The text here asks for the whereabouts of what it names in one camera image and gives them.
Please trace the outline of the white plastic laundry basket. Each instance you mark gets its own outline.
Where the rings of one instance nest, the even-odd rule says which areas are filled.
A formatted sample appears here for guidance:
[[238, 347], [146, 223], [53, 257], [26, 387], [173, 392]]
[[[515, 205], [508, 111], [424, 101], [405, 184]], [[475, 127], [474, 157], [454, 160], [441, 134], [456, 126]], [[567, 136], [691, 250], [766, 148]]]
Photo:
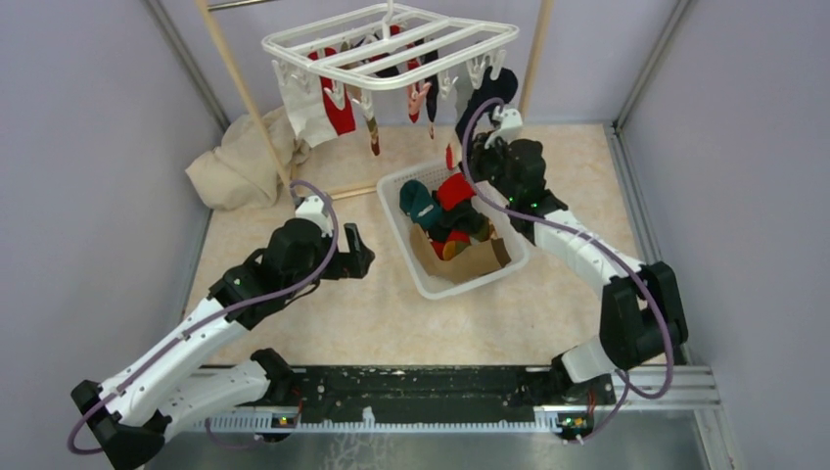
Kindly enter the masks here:
[[[485, 204], [476, 195], [451, 211], [442, 210], [439, 222], [428, 230], [414, 224], [399, 208], [398, 193], [406, 181], [416, 179], [422, 182], [434, 198], [434, 192], [453, 173], [456, 172], [448, 169], [444, 163], [434, 161], [390, 173], [382, 177], [377, 185], [377, 194], [390, 222], [392, 234], [401, 248], [416, 288], [429, 300], [459, 295], [506, 277], [524, 267], [530, 258], [527, 242], [515, 232], [508, 217]], [[419, 226], [427, 233], [429, 239], [441, 244], [458, 239], [470, 244], [490, 238], [502, 238], [513, 260], [506, 267], [488, 275], [462, 284], [452, 284], [428, 275], [415, 259], [409, 242], [409, 231], [413, 226]]]

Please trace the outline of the dark navy sock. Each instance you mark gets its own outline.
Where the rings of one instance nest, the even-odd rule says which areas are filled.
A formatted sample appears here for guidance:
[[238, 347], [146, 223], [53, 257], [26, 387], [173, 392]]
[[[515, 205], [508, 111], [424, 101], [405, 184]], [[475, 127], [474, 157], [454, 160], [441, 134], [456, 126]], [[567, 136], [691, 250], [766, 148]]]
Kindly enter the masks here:
[[463, 143], [466, 128], [471, 121], [474, 112], [482, 103], [492, 98], [498, 98], [504, 103], [510, 103], [515, 97], [519, 81], [516, 74], [506, 68], [499, 71], [496, 79], [491, 78], [492, 67], [487, 67], [484, 70], [483, 81], [479, 88], [470, 88], [463, 91], [458, 87], [458, 97], [456, 99], [457, 121], [455, 125], [455, 132], [460, 143]]

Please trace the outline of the navy red sock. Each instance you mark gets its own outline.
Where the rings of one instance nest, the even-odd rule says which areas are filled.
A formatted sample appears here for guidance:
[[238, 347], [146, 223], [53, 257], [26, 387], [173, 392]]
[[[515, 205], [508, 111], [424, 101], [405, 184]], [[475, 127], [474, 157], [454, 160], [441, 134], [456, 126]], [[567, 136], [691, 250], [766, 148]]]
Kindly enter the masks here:
[[[428, 52], [423, 58], [423, 64], [429, 65], [439, 58], [438, 50], [434, 50], [432, 52]], [[426, 96], [426, 109], [427, 109], [427, 116], [429, 120], [429, 135], [432, 139], [435, 138], [435, 121], [436, 115], [438, 111], [438, 95], [439, 95], [439, 84], [438, 84], [438, 75], [432, 74], [428, 76], [425, 80], [426, 84], [430, 85], [430, 89], [427, 92]]]

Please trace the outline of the red snowflake sock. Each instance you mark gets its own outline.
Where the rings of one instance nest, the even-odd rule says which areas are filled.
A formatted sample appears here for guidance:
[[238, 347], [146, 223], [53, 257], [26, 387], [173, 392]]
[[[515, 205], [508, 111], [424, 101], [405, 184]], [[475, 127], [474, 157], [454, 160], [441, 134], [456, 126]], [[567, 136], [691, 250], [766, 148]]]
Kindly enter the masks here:
[[[428, 62], [427, 53], [412, 57], [406, 61], [406, 70], [415, 71]], [[407, 115], [412, 123], [419, 120], [421, 110], [427, 101], [431, 88], [432, 84], [428, 78], [413, 81], [407, 86]]]

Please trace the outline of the brown striped sock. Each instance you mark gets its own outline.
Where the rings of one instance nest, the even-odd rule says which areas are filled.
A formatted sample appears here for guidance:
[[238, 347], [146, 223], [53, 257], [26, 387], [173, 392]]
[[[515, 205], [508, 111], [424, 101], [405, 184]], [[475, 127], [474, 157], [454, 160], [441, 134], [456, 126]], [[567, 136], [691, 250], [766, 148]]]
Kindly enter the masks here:
[[374, 105], [369, 95], [364, 95], [361, 98], [361, 108], [369, 131], [370, 149], [374, 156], [379, 156], [381, 154], [379, 126], [374, 113]]

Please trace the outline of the white plastic sock hanger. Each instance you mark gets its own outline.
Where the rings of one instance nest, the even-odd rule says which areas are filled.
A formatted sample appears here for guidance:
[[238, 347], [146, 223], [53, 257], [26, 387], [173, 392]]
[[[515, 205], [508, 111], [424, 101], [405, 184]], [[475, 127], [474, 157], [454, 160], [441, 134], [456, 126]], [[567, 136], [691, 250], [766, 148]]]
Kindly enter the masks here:
[[[272, 60], [333, 79], [339, 95], [356, 88], [361, 98], [372, 99], [375, 92], [405, 89], [436, 73], [439, 96], [447, 99], [460, 71], [467, 72], [475, 88], [487, 67], [496, 79], [507, 44], [519, 33], [509, 23], [451, 17], [387, 1], [271, 33], [261, 47]], [[406, 70], [408, 59], [434, 50], [437, 61]]]

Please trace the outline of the red plain sock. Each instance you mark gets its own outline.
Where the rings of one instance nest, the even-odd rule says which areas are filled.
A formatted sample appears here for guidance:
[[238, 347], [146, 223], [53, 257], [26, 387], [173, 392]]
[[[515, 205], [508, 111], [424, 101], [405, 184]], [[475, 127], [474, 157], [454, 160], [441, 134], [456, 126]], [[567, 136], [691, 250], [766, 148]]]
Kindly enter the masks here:
[[304, 140], [309, 145], [314, 147], [356, 130], [351, 104], [346, 101], [345, 92], [339, 95], [333, 79], [313, 77], [309, 97], [309, 117], [303, 129]]

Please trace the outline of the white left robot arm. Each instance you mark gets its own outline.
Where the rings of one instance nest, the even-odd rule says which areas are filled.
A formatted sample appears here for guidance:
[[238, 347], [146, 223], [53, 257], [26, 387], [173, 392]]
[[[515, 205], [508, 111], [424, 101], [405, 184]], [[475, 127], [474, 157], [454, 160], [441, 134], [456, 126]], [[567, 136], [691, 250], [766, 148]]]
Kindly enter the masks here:
[[312, 293], [323, 280], [362, 279], [375, 259], [354, 223], [320, 228], [292, 218], [266, 247], [228, 269], [158, 344], [113, 377], [70, 393], [97, 447], [115, 469], [137, 469], [198, 421], [243, 404], [297, 405], [300, 389], [271, 348], [222, 373], [190, 381], [216, 351]]

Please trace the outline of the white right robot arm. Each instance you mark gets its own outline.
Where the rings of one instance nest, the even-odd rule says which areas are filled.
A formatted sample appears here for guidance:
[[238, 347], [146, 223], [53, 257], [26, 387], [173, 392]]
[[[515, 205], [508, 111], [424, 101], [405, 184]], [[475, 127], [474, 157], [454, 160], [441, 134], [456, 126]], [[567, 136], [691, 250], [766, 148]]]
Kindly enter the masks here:
[[581, 223], [548, 189], [542, 150], [538, 141], [480, 134], [461, 169], [503, 199], [483, 196], [484, 202], [505, 213], [531, 244], [563, 261], [600, 300], [598, 333], [552, 359], [552, 393], [563, 403], [576, 403], [591, 380], [663, 355], [667, 379], [654, 393], [659, 397], [671, 384], [675, 352], [688, 339], [676, 275], [663, 261], [647, 263], [620, 252]]

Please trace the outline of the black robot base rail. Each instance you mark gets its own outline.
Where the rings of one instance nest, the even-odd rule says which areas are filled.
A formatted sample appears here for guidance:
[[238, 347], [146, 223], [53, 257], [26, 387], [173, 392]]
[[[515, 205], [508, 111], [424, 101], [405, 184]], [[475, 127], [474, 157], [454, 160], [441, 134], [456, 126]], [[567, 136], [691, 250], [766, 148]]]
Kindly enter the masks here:
[[305, 366], [280, 401], [240, 405], [210, 419], [216, 434], [488, 433], [588, 436], [610, 411], [715, 409], [713, 374], [679, 366], [668, 391], [664, 368], [636, 368], [626, 381], [600, 376], [575, 392], [554, 390], [545, 366]]

